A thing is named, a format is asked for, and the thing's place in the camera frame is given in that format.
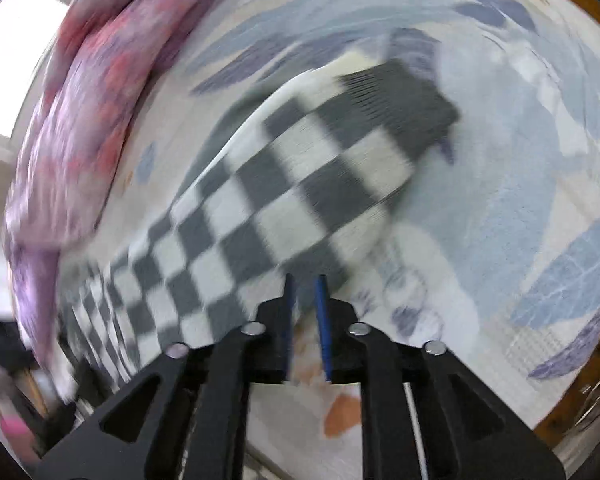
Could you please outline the floral white blue bedsheet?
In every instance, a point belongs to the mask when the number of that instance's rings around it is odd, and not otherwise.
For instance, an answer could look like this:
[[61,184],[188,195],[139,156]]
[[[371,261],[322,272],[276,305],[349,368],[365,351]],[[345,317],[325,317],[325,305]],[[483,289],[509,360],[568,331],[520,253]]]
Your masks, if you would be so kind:
[[62,316],[208,166],[221,120],[345,55],[395,58],[460,117],[332,287],[404,344],[444,341],[537,425],[578,371],[532,370],[593,312],[530,288],[600,219],[600,26],[567,0],[218,0],[140,112],[98,231],[65,258]]

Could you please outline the grey white checkered cardigan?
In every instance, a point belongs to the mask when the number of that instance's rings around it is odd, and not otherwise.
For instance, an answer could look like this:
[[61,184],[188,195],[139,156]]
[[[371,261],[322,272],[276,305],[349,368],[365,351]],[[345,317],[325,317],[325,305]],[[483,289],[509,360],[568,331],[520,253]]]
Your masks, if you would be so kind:
[[202,347],[296,281],[342,286],[457,108],[397,60],[345,55],[276,87],[64,310],[71,350],[114,384],[176,342]]

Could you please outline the window with white frame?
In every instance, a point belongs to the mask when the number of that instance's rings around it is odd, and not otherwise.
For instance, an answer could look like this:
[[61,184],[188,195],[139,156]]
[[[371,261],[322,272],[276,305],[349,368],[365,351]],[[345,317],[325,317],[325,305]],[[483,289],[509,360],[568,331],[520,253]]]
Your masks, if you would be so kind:
[[66,11],[59,0],[0,2],[0,136],[12,135],[36,68]]

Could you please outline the purple floral quilt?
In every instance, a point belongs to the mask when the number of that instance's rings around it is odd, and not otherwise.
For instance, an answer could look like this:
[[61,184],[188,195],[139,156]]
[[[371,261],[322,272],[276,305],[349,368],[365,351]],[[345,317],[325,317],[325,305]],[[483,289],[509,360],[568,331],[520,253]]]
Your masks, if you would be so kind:
[[71,0],[17,158],[4,244],[19,322],[50,355],[58,260],[102,214],[147,84],[213,0]]

